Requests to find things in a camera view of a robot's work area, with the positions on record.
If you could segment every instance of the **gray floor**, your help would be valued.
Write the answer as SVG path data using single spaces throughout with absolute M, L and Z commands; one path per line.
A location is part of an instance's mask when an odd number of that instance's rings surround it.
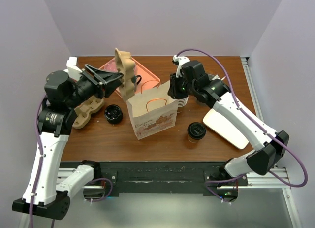
M 35 218 L 35 227 L 50 227 Z M 231 206 L 215 197 L 120 194 L 93 203 L 79 193 L 55 228 L 291 228 L 281 189 L 243 189 Z

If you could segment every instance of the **orange rope handle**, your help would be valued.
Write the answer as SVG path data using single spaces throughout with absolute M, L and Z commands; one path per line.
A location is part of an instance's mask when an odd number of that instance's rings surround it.
M 167 100 L 166 100 L 165 98 L 154 98 L 154 99 L 151 99 L 151 100 L 148 101 L 147 104 L 146 104 L 147 112 L 149 112 L 149 110 L 148 110 L 148 104 L 149 104 L 151 101 L 156 101 L 156 100 L 164 100 L 164 101 L 165 101 L 165 105 L 164 105 L 164 106 L 166 106 L 166 104 L 167 104 Z
M 159 86 L 161 86 L 161 84 L 162 84 L 161 81 L 158 81 L 158 80 L 156 80 L 156 79 L 148 80 L 148 81 L 144 82 L 144 83 L 141 85 L 140 93 L 142 93 L 142 87 L 143 87 L 143 85 L 146 84 L 146 83 L 148 83 L 148 82 L 151 82 L 151 81 L 157 81 L 157 82 L 159 82 Z

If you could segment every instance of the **pink tray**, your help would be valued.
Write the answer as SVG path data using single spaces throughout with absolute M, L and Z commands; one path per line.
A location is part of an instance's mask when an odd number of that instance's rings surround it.
M 143 85 L 142 91 L 145 91 L 146 89 L 154 88 L 155 86 L 161 83 L 161 80 L 156 75 L 154 75 L 151 71 L 149 71 L 147 68 L 141 65 L 134 58 L 131 59 L 136 63 L 136 66 L 134 68 L 134 75 L 141 75 L 142 77 L 142 80 L 138 84 L 137 90 L 135 91 L 136 94 L 141 91 L 142 85 Z M 117 72 L 115 58 L 111 59 L 109 62 L 102 65 L 99 69 L 107 72 Z M 115 92 L 121 97 L 118 88 L 115 90 Z

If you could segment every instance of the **wooden table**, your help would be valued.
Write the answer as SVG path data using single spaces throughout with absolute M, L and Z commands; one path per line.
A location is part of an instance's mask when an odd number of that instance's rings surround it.
M 171 56 L 141 56 L 134 57 L 151 72 L 157 75 L 162 83 L 175 73 Z M 101 67 L 112 57 L 79 57 L 78 67 L 91 64 Z M 208 57 L 190 57 L 199 60 L 207 73 L 224 74 L 219 66 Z M 252 112 L 254 107 L 249 92 L 241 60 L 239 57 L 218 57 L 228 71 L 235 93 L 241 102 Z M 189 97 L 185 110 L 178 113 L 176 125 L 172 128 L 137 140 L 124 101 L 113 93 L 105 99 L 105 106 L 92 115 L 89 123 L 82 129 L 73 129 L 67 143 L 62 161 L 226 161 L 249 152 L 248 145 L 239 150 L 207 128 L 206 136 L 200 142 L 193 144 L 187 139 L 187 127 L 192 122 L 202 122 L 209 111 L 206 106 L 198 104 L 194 97 Z M 104 117 L 108 105 L 116 104 L 123 110 L 124 118 L 118 125 L 109 124 Z

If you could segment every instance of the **white paper bag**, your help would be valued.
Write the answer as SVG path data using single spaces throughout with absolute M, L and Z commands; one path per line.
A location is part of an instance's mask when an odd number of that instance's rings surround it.
M 133 131 L 138 139 L 175 125 L 178 100 L 167 95 L 169 86 L 170 81 L 137 93 L 127 101 Z

